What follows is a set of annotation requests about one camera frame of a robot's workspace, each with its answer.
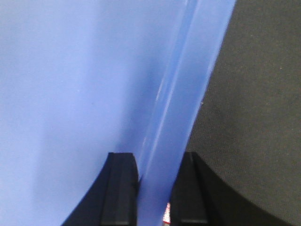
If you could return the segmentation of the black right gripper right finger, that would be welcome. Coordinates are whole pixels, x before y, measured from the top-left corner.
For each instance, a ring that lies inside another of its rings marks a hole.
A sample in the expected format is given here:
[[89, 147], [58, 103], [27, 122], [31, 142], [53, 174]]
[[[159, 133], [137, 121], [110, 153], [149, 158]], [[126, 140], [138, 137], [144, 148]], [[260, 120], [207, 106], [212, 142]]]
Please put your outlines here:
[[236, 192], [196, 152], [185, 152], [170, 197], [173, 226], [286, 226]]

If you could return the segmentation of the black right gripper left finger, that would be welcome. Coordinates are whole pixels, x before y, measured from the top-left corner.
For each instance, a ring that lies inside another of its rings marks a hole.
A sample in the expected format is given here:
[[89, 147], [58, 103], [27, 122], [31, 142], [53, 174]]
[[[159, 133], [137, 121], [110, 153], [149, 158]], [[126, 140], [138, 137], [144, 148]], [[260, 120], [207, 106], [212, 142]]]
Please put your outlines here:
[[109, 153], [98, 177], [64, 226], [135, 226], [138, 169], [132, 153]]

